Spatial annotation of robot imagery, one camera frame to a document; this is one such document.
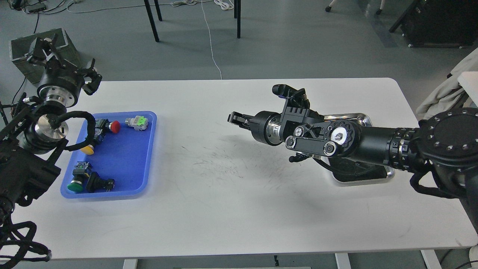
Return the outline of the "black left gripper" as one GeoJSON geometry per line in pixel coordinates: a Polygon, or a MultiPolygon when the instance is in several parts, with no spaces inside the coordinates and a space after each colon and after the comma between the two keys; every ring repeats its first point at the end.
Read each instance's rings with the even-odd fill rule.
{"type": "Polygon", "coordinates": [[[80,90],[93,95],[99,88],[102,75],[94,68],[92,58],[88,68],[77,68],[75,73],[69,69],[66,60],[58,53],[55,43],[58,34],[50,38],[36,37],[26,55],[26,61],[33,66],[44,68],[37,94],[41,99],[60,102],[66,108],[78,103],[80,90]]]}

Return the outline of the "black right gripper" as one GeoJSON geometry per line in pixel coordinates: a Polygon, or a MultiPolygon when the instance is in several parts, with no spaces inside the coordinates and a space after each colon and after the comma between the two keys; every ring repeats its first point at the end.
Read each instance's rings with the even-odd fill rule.
{"type": "Polygon", "coordinates": [[[281,115],[277,112],[262,111],[255,116],[231,112],[227,121],[239,128],[251,131],[253,138],[261,143],[277,146],[282,143],[279,136],[281,115]]]}

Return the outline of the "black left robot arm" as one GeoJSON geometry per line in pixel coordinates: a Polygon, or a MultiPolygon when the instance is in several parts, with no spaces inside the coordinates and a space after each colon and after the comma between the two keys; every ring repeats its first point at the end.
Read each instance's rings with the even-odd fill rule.
{"type": "Polygon", "coordinates": [[[12,119],[1,130],[0,206],[1,247],[16,246],[13,256],[1,256],[2,269],[19,262],[47,262],[51,250],[34,241],[37,225],[13,223],[16,205],[29,206],[42,196],[61,173],[55,165],[63,151],[76,151],[93,141],[95,119],[84,111],[67,112],[77,104],[81,90],[94,94],[102,76],[94,68],[81,68],[62,58],[55,43],[58,35],[36,37],[27,62],[44,71],[35,96],[22,94],[12,109],[12,119]]]}

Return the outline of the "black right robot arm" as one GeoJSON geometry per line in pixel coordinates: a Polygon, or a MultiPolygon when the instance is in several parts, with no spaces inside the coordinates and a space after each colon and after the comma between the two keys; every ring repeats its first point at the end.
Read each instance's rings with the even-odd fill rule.
{"type": "Polygon", "coordinates": [[[272,92],[285,100],[280,114],[232,112],[228,121],[261,143],[285,143],[297,153],[290,162],[328,157],[392,167],[412,173],[410,184],[418,193],[461,199],[477,210],[476,108],[440,112],[420,121],[418,128],[384,128],[347,119],[326,121],[310,109],[305,89],[276,84],[272,92]]]}

